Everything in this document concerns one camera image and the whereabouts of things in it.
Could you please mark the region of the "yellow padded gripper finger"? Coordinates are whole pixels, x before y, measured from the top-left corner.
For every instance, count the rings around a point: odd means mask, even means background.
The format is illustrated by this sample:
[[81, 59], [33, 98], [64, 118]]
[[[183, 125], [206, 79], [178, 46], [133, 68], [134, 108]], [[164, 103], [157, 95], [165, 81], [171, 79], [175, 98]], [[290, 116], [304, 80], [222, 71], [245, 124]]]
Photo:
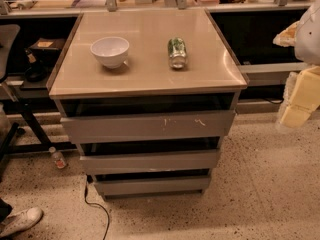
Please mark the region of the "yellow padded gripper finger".
[[276, 128], [294, 130], [301, 127], [319, 106], [320, 67], [309, 67], [300, 73], [291, 72], [285, 83]]

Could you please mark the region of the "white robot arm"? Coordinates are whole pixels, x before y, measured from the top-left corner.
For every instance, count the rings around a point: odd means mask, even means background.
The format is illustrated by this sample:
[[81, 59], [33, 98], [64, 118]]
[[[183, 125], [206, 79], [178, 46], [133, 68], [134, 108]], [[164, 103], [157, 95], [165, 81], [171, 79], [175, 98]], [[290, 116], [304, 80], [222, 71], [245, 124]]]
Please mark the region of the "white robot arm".
[[320, 106], [320, 0], [315, 0], [299, 21], [276, 35], [273, 43], [294, 48], [295, 57], [308, 64], [286, 80], [277, 114], [279, 131], [301, 127]]

